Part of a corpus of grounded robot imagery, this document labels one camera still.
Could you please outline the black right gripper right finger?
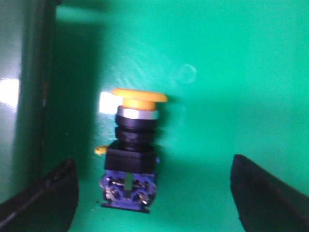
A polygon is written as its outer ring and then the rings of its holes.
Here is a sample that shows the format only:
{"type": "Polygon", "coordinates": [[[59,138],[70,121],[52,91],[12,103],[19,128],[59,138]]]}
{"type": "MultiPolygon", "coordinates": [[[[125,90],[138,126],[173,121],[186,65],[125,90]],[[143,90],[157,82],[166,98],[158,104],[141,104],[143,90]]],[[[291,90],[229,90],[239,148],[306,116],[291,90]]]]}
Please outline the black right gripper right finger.
{"type": "Polygon", "coordinates": [[[247,232],[307,232],[309,198],[244,155],[233,158],[230,188],[247,232]]]}

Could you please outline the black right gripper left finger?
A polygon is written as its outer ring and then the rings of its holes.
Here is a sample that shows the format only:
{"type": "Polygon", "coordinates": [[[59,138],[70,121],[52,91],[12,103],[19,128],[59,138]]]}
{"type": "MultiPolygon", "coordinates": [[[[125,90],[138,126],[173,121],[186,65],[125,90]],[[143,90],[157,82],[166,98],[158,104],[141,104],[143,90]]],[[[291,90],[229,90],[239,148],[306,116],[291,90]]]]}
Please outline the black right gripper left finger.
{"type": "Polygon", "coordinates": [[[35,184],[0,205],[2,232],[67,232],[79,199],[77,170],[66,159],[35,184]]]}

